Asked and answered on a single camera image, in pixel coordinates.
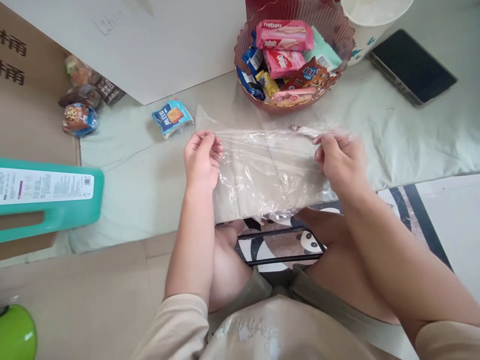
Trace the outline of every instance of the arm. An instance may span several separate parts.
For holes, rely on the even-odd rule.
[[[185,147],[186,189],[175,246],[165,283],[165,299],[198,295],[209,303],[214,271],[213,190],[219,176],[215,156],[222,146],[214,134],[198,131]]]
[[[413,346],[428,323],[449,320],[480,326],[480,307],[459,279],[415,239],[368,184],[359,140],[324,135],[321,144],[315,159],[340,199],[368,277]]]

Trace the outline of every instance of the white board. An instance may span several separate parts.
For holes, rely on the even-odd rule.
[[[143,105],[234,70],[245,0],[2,0]]]

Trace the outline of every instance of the cardboard box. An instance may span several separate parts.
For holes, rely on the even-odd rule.
[[[70,87],[63,49],[0,3],[0,158],[80,165],[57,102]],[[0,230],[38,224],[42,213],[0,216]],[[0,260],[49,248],[55,233],[0,243]]]

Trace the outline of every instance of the tile floor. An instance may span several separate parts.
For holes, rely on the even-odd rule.
[[[417,185],[453,270],[480,302],[480,175]],[[38,360],[129,359],[163,298],[175,234],[0,269],[39,336]],[[405,342],[403,359],[415,359]]]

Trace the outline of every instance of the sleeve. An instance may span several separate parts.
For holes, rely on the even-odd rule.
[[[198,359],[207,346],[208,309],[197,295],[166,299],[132,359]]]
[[[425,325],[415,341],[420,360],[480,358],[480,328],[454,321]]]

